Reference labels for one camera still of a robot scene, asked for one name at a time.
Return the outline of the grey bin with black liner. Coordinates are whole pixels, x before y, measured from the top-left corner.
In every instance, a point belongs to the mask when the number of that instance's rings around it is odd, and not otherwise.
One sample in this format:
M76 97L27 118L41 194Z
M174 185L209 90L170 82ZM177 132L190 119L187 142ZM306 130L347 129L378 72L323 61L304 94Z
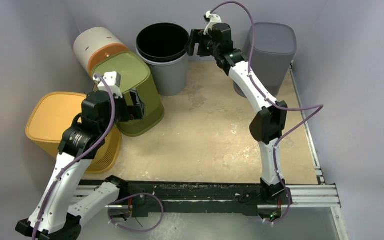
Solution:
M161 96L176 96L186 88L189 36L182 26L162 22L145 27L136 37L136 52L148 65Z

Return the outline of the green mesh basket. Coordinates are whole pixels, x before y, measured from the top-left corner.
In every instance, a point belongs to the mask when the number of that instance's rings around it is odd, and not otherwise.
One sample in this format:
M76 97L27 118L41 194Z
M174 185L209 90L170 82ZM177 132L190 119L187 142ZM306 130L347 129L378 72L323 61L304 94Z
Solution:
M127 94L126 102L132 104L128 91L135 89L145 104L143 119L119 122L119 131L128 137L138 137L162 121L165 109L148 65L131 51L119 52L106 58L90 70L90 75L117 72L121 75L120 90Z

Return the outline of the yellow mesh basket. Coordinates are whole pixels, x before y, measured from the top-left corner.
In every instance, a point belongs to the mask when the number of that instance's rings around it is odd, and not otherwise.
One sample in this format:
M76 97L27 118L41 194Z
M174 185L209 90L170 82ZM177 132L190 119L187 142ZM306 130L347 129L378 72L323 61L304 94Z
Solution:
M58 155L58 146L65 130L82 110L86 95L76 92L52 92L45 95L36 105L26 128L26 136L53 158ZM105 144L98 150L87 174L101 174L109 171L116 163L121 150L122 134L113 127L105 138Z

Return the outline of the grey mesh basket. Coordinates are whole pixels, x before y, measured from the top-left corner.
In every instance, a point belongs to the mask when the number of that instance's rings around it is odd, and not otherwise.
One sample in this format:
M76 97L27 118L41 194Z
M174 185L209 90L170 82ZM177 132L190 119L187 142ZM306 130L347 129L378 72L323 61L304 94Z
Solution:
M249 29L241 51L248 58L252 49L251 68L269 93L276 97L297 51L295 31L280 23L255 23Z

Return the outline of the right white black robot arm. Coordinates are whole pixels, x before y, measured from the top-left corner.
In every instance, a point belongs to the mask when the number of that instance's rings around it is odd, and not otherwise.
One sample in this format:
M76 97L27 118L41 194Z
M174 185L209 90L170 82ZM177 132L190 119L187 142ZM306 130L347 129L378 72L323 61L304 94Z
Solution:
M274 203L286 191L280 164L280 140L286 125L285 101L277 101L253 73L250 62L240 49L234 48L231 27L216 23L210 29L192 29L185 51L189 56L214 57L217 66L242 90L255 117L249 130L258 142L262 162L262 200Z

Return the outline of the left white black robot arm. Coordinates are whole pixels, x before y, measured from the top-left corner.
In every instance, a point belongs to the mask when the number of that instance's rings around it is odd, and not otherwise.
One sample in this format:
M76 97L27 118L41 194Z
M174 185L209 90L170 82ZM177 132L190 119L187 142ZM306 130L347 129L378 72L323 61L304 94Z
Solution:
M54 170L40 202L28 218L18 221L16 232L33 240L75 240L104 206L128 201L127 182L110 176L94 193L72 204L75 190L113 126L144 118L145 103L137 90L130 90L129 95L132 104L112 90L86 96L80 113L62 134Z

